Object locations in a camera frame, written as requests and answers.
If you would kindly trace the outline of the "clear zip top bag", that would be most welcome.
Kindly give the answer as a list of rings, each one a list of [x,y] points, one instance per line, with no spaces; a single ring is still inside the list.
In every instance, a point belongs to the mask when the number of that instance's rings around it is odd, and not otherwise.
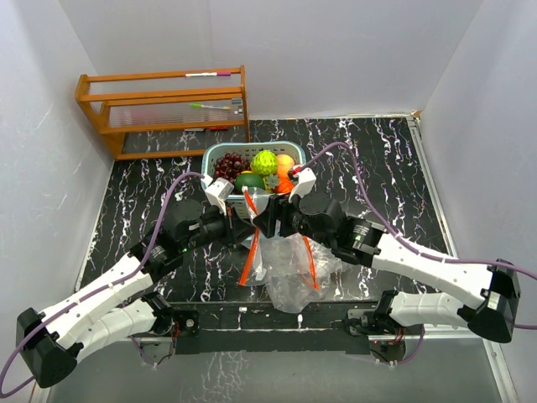
[[[243,244],[249,253],[239,285],[264,286],[273,306],[286,313],[300,313],[323,300],[336,276],[352,267],[299,233],[266,238],[255,228]]]

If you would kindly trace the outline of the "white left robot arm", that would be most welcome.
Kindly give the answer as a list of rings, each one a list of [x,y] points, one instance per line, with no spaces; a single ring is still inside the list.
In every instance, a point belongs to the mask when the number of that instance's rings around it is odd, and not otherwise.
[[[254,187],[242,189],[240,214],[215,185],[204,208],[194,200],[163,207],[156,225],[118,262],[43,311],[29,308],[17,318],[16,352],[41,388],[56,385],[96,351],[139,333],[178,332],[171,306],[150,287],[177,270],[187,253],[218,242],[236,245],[254,233]]]

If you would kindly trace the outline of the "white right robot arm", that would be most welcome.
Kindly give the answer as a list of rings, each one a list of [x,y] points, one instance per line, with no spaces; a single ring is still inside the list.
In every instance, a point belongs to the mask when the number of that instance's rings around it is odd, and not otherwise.
[[[346,214],[326,194],[249,196],[247,206],[253,224],[267,238],[298,233],[345,263],[395,273],[435,288],[430,294],[384,291],[374,310],[347,314],[351,332],[391,334],[430,324],[465,327],[496,343],[511,342],[520,287],[508,262],[462,264],[450,255],[394,236],[381,224]]]

